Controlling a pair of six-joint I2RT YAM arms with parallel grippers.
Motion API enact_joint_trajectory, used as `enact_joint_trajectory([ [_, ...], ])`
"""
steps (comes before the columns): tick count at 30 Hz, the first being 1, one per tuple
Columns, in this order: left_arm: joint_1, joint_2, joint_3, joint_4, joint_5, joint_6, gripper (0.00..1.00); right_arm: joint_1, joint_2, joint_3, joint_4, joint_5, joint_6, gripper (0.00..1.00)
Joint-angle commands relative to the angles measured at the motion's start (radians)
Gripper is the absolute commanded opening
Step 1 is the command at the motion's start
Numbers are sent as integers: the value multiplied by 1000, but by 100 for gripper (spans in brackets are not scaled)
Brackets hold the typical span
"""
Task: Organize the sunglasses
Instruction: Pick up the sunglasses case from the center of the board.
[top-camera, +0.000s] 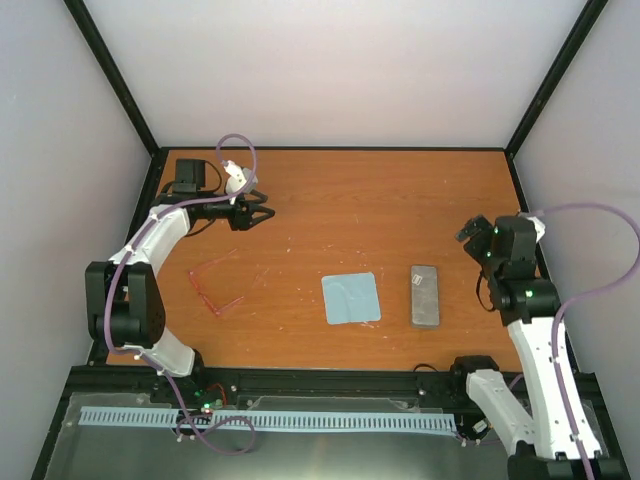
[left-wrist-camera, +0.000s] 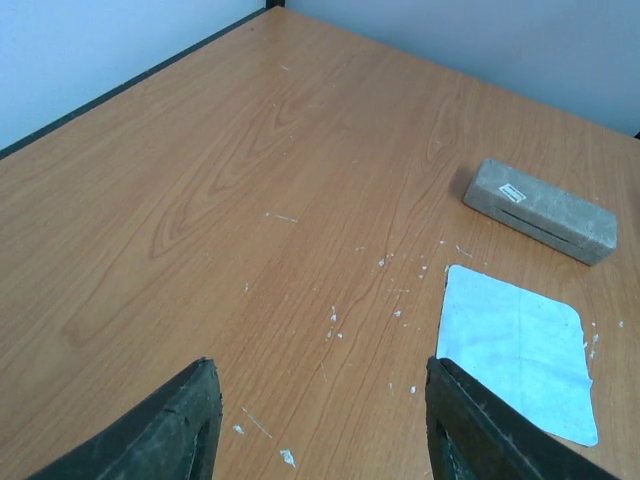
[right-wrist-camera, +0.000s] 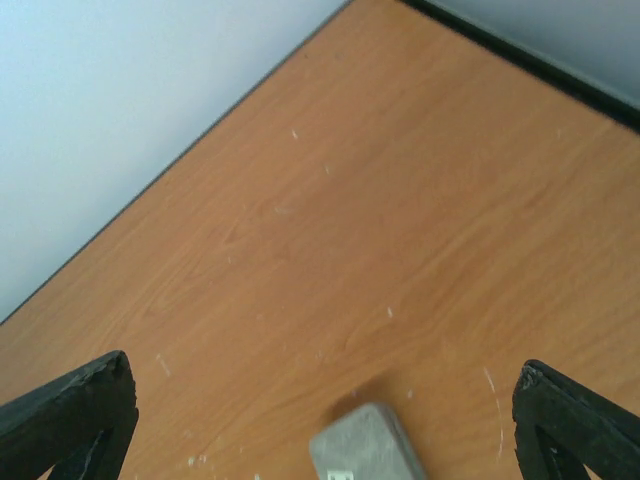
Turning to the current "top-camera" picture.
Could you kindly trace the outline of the grey felt glasses case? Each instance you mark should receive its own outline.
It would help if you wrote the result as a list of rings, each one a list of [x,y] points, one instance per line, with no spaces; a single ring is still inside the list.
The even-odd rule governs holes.
[[[437,328],[440,325],[437,269],[433,266],[412,265],[410,288],[411,325],[423,329]]]

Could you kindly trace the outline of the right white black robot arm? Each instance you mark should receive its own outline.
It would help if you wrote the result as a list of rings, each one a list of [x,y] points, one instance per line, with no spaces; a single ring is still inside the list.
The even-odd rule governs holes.
[[[559,294],[538,274],[536,248],[544,231],[535,217],[489,221],[478,215],[456,235],[488,285],[488,309],[499,313],[516,348],[530,406],[519,403],[492,365],[473,366],[465,376],[465,391],[509,454],[524,443],[545,460],[591,461],[600,455],[601,445],[580,401],[565,330],[554,322]]]

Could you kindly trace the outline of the light blue cleaning cloth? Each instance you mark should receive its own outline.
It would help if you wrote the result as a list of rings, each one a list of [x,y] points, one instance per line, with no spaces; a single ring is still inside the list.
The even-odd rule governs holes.
[[[364,324],[381,319],[372,272],[324,276],[321,285],[329,325]]]

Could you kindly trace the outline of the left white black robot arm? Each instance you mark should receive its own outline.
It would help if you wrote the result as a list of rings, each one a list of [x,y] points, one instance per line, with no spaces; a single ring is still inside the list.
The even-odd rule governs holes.
[[[177,243],[194,234],[194,225],[226,220],[233,231],[247,231],[272,218],[267,196],[256,188],[253,169],[231,160],[217,168],[220,184],[208,190],[203,159],[179,159],[175,178],[154,199],[148,216],[116,254],[85,270],[88,331],[117,354],[146,359],[159,374],[174,377],[172,388],[186,402],[201,400],[208,378],[201,354],[182,343],[166,324],[157,275]]]

